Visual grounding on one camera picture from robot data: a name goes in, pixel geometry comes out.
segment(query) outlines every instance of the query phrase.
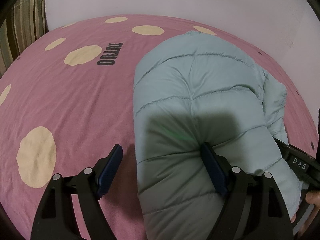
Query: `striped fabric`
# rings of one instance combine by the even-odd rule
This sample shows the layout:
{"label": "striped fabric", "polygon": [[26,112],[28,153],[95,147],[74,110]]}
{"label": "striped fabric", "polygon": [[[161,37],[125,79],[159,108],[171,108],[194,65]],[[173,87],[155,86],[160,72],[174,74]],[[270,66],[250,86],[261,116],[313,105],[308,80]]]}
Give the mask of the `striped fabric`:
{"label": "striped fabric", "polygon": [[0,28],[0,78],[12,62],[48,32],[45,0],[17,0]]}

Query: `white wall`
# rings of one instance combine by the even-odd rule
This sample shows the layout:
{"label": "white wall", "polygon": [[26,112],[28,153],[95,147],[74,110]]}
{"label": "white wall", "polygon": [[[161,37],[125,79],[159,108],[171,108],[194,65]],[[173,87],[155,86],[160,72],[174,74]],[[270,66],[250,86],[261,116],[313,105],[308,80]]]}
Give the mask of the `white wall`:
{"label": "white wall", "polygon": [[49,29],[114,14],[179,17],[227,31],[271,55],[317,123],[320,22],[306,0],[46,0]]}

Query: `mattress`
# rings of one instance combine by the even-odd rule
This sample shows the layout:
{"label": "mattress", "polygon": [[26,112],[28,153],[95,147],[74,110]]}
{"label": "mattress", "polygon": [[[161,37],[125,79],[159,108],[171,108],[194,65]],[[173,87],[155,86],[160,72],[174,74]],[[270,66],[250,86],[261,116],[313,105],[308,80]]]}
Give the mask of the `mattress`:
{"label": "mattress", "polygon": [[[279,64],[255,46],[172,17],[121,15],[69,24],[29,46],[0,79],[0,202],[26,239],[52,174],[76,175],[116,143],[123,161],[99,203],[117,239],[146,239],[134,152],[135,66],[162,41],[191,30],[231,42],[286,86],[289,142],[315,156],[316,128],[302,97]],[[90,239],[76,196],[73,201],[81,235]]]}

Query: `yellow polka dot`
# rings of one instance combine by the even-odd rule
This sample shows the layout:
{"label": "yellow polka dot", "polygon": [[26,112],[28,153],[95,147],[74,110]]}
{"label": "yellow polka dot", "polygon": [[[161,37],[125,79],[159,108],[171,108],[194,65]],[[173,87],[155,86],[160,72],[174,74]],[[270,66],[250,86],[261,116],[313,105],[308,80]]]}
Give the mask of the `yellow polka dot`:
{"label": "yellow polka dot", "polygon": [[67,24],[67,25],[64,25],[64,26],[63,26],[63,27],[61,27],[61,28],[63,29],[63,28],[65,28],[65,27],[68,27],[68,26],[73,25],[73,24],[75,24],[75,23],[77,23],[77,22],[69,23],[69,24]]}
{"label": "yellow polka dot", "polygon": [[84,46],[70,52],[64,59],[64,63],[70,66],[80,65],[93,60],[102,51],[98,45]]}
{"label": "yellow polka dot", "polygon": [[132,28],[132,31],[134,33],[138,33],[141,35],[161,35],[164,33],[164,30],[161,29],[158,26],[152,26],[152,25],[142,25],[142,26],[136,26]]}
{"label": "yellow polka dot", "polygon": [[2,105],[4,100],[6,99],[10,89],[11,89],[11,85],[7,85],[7,87],[2,91],[2,93],[0,95],[0,106]]}
{"label": "yellow polka dot", "polygon": [[52,133],[43,126],[31,130],[20,142],[18,171],[29,187],[43,187],[51,178],[57,149]]}
{"label": "yellow polka dot", "polygon": [[211,34],[211,35],[216,35],[216,33],[214,33],[213,31],[206,29],[204,27],[200,27],[200,26],[193,26],[197,31],[200,31],[202,33],[207,33],[207,34]]}
{"label": "yellow polka dot", "polygon": [[105,23],[124,22],[124,21],[126,21],[127,19],[128,19],[127,17],[114,17],[114,18],[110,18],[110,19],[106,20]]}
{"label": "yellow polka dot", "polygon": [[44,50],[53,49],[54,47],[56,47],[56,46],[58,46],[59,44],[63,43],[65,40],[66,40],[66,38],[57,39],[56,41],[51,42],[48,46],[46,46]]}

